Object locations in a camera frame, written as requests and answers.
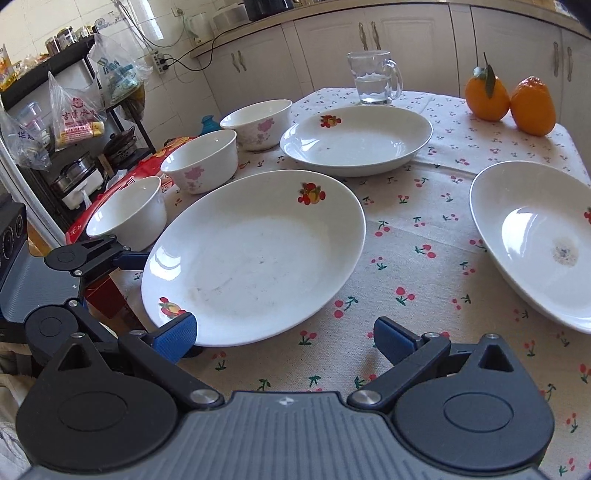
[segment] table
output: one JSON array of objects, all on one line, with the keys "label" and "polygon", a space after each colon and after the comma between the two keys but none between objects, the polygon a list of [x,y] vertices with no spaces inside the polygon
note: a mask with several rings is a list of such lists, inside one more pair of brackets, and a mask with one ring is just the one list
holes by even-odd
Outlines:
[{"label": "table", "polygon": [[[295,103],[292,120],[358,100],[355,89],[323,89]],[[591,336],[546,319],[515,294],[487,254],[468,205],[475,175],[506,160],[547,163],[591,187],[573,141],[559,125],[547,138],[526,135],[510,114],[497,123],[481,121],[459,98],[405,92],[394,105],[429,118],[433,138],[398,170],[341,179],[363,205],[367,236],[339,294],[288,332],[251,345],[206,349],[180,365],[226,398],[232,390],[338,390],[346,397],[390,368],[372,339],[379,316],[460,343],[496,332],[554,411],[556,431],[543,471],[555,479],[581,478],[591,469]],[[299,168],[281,153],[279,147],[240,153],[233,179]],[[172,221],[199,197],[172,187],[165,198]],[[117,272],[113,279],[150,325],[141,272]]]}]

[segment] power strip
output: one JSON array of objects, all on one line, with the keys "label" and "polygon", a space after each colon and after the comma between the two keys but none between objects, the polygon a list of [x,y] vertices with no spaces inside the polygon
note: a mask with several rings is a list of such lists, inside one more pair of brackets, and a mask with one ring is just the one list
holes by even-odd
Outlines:
[{"label": "power strip", "polygon": [[151,52],[152,61],[154,62],[154,66],[158,70],[158,73],[162,75],[166,70],[168,70],[169,66],[166,65],[166,59],[164,55],[160,53],[159,50],[152,50]]}]

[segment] metal screw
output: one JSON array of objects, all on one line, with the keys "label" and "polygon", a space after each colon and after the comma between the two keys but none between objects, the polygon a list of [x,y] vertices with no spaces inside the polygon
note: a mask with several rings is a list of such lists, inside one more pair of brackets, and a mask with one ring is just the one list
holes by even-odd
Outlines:
[{"label": "metal screw", "polygon": [[360,405],[375,405],[382,400],[382,395],[373,390],[357,390],[351,394],[351,400]]},{"label": "metal screw", "polygon": [[220,394],[215,390],[209,388],[199,388],[199,390],[193,390],[189,395],[191,400],[200,405],[210,405],[217,402]]}]

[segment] blue bottle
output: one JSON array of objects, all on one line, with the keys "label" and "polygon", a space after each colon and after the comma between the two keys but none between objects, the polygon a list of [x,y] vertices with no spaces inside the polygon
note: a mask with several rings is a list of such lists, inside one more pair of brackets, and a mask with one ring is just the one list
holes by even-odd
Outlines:
[{"label": "blue bottle", "polygon": [[215,132],[217,130],[221,130],[220,124],[218,124],[214,119],[213,115],[206,115],[201,119],[201,123],[203,124],[203,128],[201,130],[200,135],[205,135],[211,132]]}]

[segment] cabinet handle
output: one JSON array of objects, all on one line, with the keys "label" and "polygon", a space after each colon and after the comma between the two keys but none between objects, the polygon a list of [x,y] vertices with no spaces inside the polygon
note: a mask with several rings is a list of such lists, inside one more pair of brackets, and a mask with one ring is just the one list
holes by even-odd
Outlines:
[{"label": "cabinet handle", "polygon": [[359,22],[359,38],[361,39],[361,43],[363,44],[363,49],[369,50],[368,41],[367,41],[367,38],[365,37],[365,32],[363,30],[363,24],[361,22]]},{"label": "cabinet handle", "polygon": [[560,55],[558,53],[558,42],[554,42],[554,76],[558,76],[558,64],[560,63]]},{"label": "cabinet handle", "polygon": [[379,34],[378,34],[378,29],[375,28],[375,22],[371,22],[371,28],[374,31],[374,42],[375,42],[375,46],[378,50],[382,50],[382,47],[379,44]]},{"label": "cabinet handle", "polygon": [[573,81],[573,66],[574,66],[574,62],[573,62],[573,49],[572,48],[567,48],[566,50],[569,54],[569,82]]},{"label": "cabinet handle", "polygon": [[230,54],[232,55],[232,65],[234,65],[236,71],[240,73],[240,67],[238,66],[238,64],[236,64],[236,57],[234,56],[234,52],[231,52]]},{"label": "cabinet handle", "polygon": [[244,71],[246,71],[246,65],[244,65],[244,61],[242,60],[242,53],[240,53],[240,50],[238,50],[238,61],[240,62],[240,65],[242,65]]}]

